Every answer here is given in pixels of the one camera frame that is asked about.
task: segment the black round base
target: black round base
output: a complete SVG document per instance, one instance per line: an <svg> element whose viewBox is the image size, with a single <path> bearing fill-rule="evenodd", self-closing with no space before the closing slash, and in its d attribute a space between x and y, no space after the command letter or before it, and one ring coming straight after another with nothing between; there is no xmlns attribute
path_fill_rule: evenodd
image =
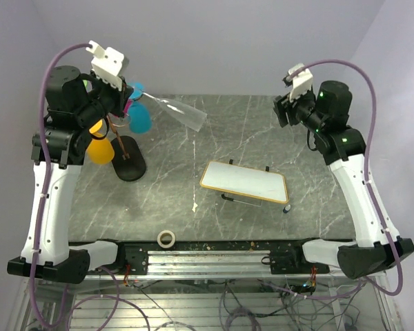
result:
<svg viewBox="0 0 414 331"><path fill-rule="evenodd" d="M120 136L120 138L130 158L124 159L118 139L113 139L110 142L115 151L115 157L112 160L113 168L122 181L136 181L146 172L146 162L135 139L129 136Z"/></svg>

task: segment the gray wall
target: gray wall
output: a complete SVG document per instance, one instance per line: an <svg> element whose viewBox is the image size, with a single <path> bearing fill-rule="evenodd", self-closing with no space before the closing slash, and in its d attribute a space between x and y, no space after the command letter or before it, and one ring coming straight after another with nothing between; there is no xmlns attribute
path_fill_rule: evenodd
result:
<svg viewBox="0 0 414 331"><path fill-rule="evenodd" d="M0 0L0 330L5 330L19 277L6 263L19 255L34 191L31 137L37 96L53 44L33 4Z"/></svg>
<svg viewBox="0 0 414 331"><path fill-rule="evenodd" d="M279 94L296 63L350 59L383 0L34 0L61 47L93 39L149 92ZM88 57L71 58L88 68ZM340 68L318 68L320 79Z"/></svg>
<svg viewBox="0 0 414 331"><path fill-rule="evenodd" d="M401 235L414 240L414 0L386 0L353 61L370 74L377 89L371 147L376 184ZM366 134L371 118L368 91L357 74L347 72L345 78L355 94L349 123ZM414 254L403 266L404 290L396 299L406 330L414 330ZM392 272L392 283L395 279Z"/></svg>

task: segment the gray marble table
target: gray marble table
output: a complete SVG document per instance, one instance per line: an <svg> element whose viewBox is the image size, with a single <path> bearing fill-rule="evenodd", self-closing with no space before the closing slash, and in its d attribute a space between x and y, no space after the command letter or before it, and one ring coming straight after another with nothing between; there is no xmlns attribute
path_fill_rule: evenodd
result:
<svg viewBox="0 0 414 331"><path fill-rule="evenodd" d="M131 134L147 162L137 182L118 180L111 164L85 162L70 218L71 241L100 238L155 240L172 230L179 240L349 239L354 227L335 178L318 152L306 146L301 126L280 128L272 97L170 96L208 114L199 132L142 99L153 127ZM292 210L225 201L202 188L210 160L279 172L286 177Z"/></svg>

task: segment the tabletop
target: tabletop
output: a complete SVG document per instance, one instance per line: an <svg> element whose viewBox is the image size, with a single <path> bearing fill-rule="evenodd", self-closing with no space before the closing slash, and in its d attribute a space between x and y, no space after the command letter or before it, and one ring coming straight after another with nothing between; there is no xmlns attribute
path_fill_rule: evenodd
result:
<svg viewBox="0 0 414 331"><path fill-rule="evenodd" d="M136 182L118 179L111 163L86 159L75 190L69 240L156 240L171 230L177 240L351 239L354 226L343 193L318 152L306 145L306 129L280 128L273 98L262 96L166 96L207 113L199 132L175 121L143 97L152 129L133 134L147 163ZM285 176L291 211L263 201L246 205L202 188L209 161L228 162Z"/></svg>

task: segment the whiteboard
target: whiteboard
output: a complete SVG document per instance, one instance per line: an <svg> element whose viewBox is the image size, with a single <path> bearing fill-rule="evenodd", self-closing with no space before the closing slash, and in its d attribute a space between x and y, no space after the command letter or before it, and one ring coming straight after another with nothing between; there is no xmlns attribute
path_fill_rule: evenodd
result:
<svg viewBox="0 0 414 331"><path fill-rule="evenodd" d="M199 184L221 192L288 203L285 177L274 172L210 161Z"/></svg>

